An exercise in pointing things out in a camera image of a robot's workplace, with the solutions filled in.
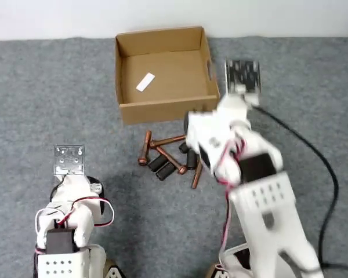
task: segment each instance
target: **white paper slip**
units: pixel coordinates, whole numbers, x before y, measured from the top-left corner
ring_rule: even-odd
[[[147,73],[146,76],[139,82],[136,89],[140,92],[143,92],[145,88],[152,82],[155,76],[152,73]]]

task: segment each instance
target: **black cable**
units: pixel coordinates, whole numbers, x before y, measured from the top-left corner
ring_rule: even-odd
[[[60,183],[58,183],[56,186],[53,187],[51,193],[50,193],[50,198],[49,198],[49,202],[52,201],[54,194],[56,193],[57,189],[62,185],[62,183],[64,182],[64,179],[67,177],[68,174],[64,175],[62,180],[60,181]]]
[[[262,107],[259,106],[254,106],[252,105],[252,108],[257,110],[258,112],[268,116],[275,122],[277,122],[279,125],[281,125],[284,129],[290,131],[296,138],[300,139],[308,148],[310,148],[320,159],[321,161],[325,164],[325,167],[330,173],[330,176],[332,178],[332,182],[334,185],[333,188],[333,197],[329,206],[328,211],[326,212],[324,222],[322,223],[321,230],[320,230],[320,235],[318,237],[318,261],[320,263],[320,266],[322,269],[327,269],[327,268],[333,268],[333,269],[343,269],[343,270],[348,270],[348,265],[346,264],[337,264],[337,263],[331,263],[331,262],[326,262],[323,259],[323,245],[324,245],[324,237],[325,237],[325,232],[327,230],[327,226],[329,224],[329,221],[332,217],[332,214],[334,212],[336,203],[338,202],[338,197],[339,197],[339,183],[338,183],[338,178],[336,177],[336,174],[334,170],[332,169],[329,161],[324,157],[324,155],[310,142],[308,142],[302,135],[300,135],[296,130],[288,126],[285,122],[271,114],[270,112],[266,111]]]

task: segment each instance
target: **black cylinder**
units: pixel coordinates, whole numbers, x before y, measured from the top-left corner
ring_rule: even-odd
[[[168,162],[167,164],[165,164],[164,167],[162,167],[160,170],[156,172],[156,177],[158,177],[160,181],[163,181],[164,179],[169,177],[172,173],[174,173],[175,170],[176,170],[175,166],[172,163]]]
[[[197,154],[193,149],[189,149],[187,152],[187,169],[194,170],[197,167]]]
[[[153,161],[148,164],[149,168],[152,172],[156,172],[158,169],[160,169],[166,162],[168,162],[168,159],[164,155],[160,155],[157,158],[155,158]]]
[[[181,153],[187,153],[190,148],[187,146],[186,142],[179,145],[179,150]]]

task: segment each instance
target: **white plastic base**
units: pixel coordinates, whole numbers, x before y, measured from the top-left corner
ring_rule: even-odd
[[[72,254],[39,255],[39,278],[89,278],[89,250]]]
[[[227,278],[252,278],[253,273],[249,269],[242,267],[241,263],[234,255],[236,252],[248,249],[248,245],[242,244],[233,248],[230,248],[224,252],[223,263],[226,269],[229,270]],[[275,265],[274,278],[296,278],[291,267],[280,257],[277,257]]]
[[[295,207],[286,172],[250,182],[232,190],[234,203],[250,250],[254,278],[275,278],[278,254],[285,251],[300,268],[319,270],[313,246],[306,239]],[[270,213],[274,225],[267,228],[263,215]],[[323,278],[322,271],[302,273],[303,278]]]

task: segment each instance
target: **black rubber piece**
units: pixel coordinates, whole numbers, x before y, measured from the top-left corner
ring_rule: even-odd
[[[238,162],[243,183],[252,182],[276,174],[271,156],[268,153],[251,156]]]
[[[176,170],[175,166],[172,163],[168,162],[160,170],[156,172],[156,177],[158,177],[160,181],[163,181],[164,179],[169,177],[172,173],[174,173],[175,170]]]
[[[180,150],[181,153],[187,153],[189,151],[189,149],[190,148],[187,146],[186,142],[181,143],[179,145],[179,150]]]
[[[189,149],[187,152],[187,169],[194,170],[197,167],[197,154],[193,149]]]
[[[168,162],[168,159],[164,155],[160,155],[148,164],[148,167],[152,172],[156,172],[160,169],[165,163]]]
[[[51,229],[46,233],[47,254],[69,254],[79,251],[74,236],[76,228]]]

